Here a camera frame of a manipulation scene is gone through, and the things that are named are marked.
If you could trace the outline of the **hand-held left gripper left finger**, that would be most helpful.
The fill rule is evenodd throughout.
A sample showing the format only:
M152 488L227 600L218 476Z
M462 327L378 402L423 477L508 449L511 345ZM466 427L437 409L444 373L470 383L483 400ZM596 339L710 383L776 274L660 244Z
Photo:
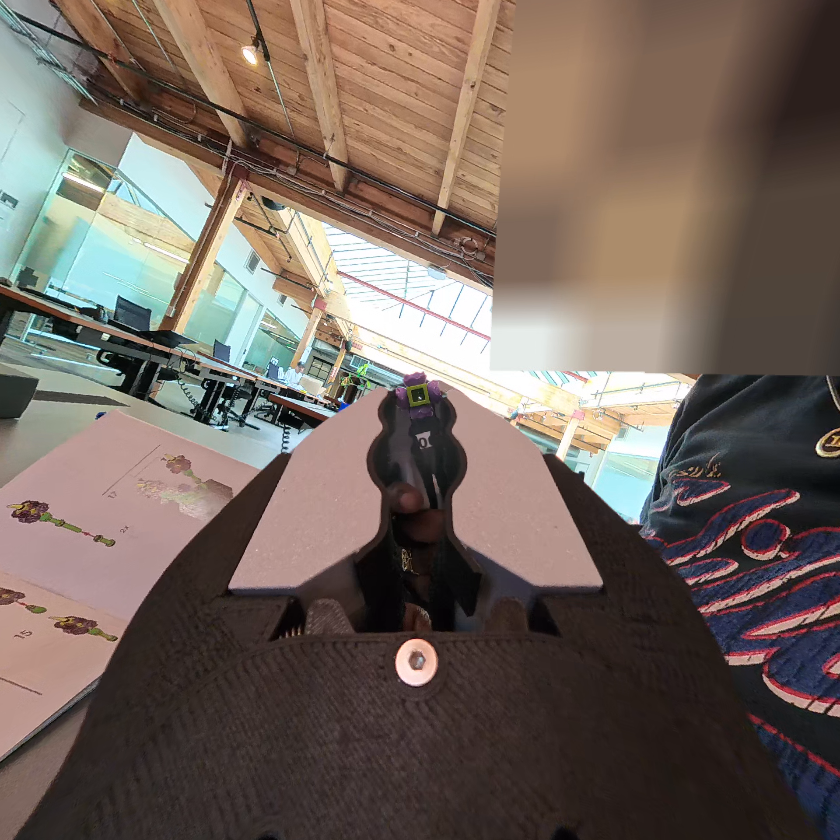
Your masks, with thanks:
M387 396L372 391L294 447L232 576L232 595L291 595L304 608L330 598L349 617L364 615L355 563L382 531L369 454Z

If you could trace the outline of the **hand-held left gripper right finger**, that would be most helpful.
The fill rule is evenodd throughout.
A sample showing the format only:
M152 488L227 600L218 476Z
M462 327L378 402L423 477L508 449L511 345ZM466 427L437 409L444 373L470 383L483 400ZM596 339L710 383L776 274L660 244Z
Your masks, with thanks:
M438 405L436 496L445 511L444 603L488 617L506 597L600 592L603 580L536 446L460 391Z

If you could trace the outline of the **black office chair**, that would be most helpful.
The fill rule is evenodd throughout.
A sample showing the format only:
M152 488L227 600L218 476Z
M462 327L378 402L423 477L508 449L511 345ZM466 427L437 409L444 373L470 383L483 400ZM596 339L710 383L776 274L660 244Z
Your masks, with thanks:
M108 325L132 335L148 338L151 332L151 310L117 296L113 316ZM111 337L108 345L117 345L135 355L100 350L97 361L122 374L119 390L142 400L151 398L151 390L163 365L171 358L168 353L152 352L150 348L127 339Z

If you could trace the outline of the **white instruction booklet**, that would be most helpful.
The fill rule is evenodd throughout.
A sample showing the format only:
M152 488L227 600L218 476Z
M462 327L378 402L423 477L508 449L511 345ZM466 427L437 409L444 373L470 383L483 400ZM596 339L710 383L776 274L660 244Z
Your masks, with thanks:
M115 410L2 488L2 760L92 690L163 571L256 473Z

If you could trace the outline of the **purple yellow flower assembly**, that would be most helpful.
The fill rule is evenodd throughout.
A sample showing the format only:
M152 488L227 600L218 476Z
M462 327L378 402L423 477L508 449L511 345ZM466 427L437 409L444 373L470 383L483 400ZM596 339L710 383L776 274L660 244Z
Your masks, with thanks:
M428 390L431 396L431 406L421 408L409 408L406 399L406 385L411 385L419 382L428 383ZM435 408L444 399L444 394L441 389L441 384L437 380L429 380L426 373L418 371L411 374L406 374L402 379L402 384L395 388L395 399L399 407L407 412L408 416L414 419L425 419L435 416Z

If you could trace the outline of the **wooden table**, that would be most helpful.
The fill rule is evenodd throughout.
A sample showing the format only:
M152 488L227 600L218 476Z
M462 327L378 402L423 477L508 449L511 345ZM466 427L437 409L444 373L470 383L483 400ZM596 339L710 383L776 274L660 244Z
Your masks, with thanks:
M289 395L270 393L255 410L255 416L277 426L295 430L314 429L336 414L330 406Z
M170 367L175 354L173 349L110 325L106 320L80 314L9 286L1 288L1 341L5 341L10 323L19 313L47 318L71 342L91 346L112 358L125 359L119 389L142 401L148 402L156 395L160 372Z

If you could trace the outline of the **person's dark clothing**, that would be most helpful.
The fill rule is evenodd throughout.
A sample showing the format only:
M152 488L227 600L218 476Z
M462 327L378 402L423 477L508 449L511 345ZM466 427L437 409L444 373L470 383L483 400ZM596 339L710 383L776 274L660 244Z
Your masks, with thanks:
M802 810L838 839L838 376L701 375L640 522Z

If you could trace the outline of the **grey desk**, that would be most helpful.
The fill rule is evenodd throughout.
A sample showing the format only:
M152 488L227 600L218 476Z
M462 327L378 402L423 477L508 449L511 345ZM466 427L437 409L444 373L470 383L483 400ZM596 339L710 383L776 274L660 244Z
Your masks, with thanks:
M90 380L61 370L57 364L48 366L35 358L11 358L7 353L2 362L38 379L37 398L21 418L2 420L3 485L93 424L97 413L118 407L147 424L257 469L267 466L281 449L283 433L279 427L253 421L255 428L234 426L222 432L180 413L181 408L186 408L186 399L169 385L153 404L107 387L100 376ZM2 762L2 839L15 837L55 778L77 738L90 699L88 696L79 700Z

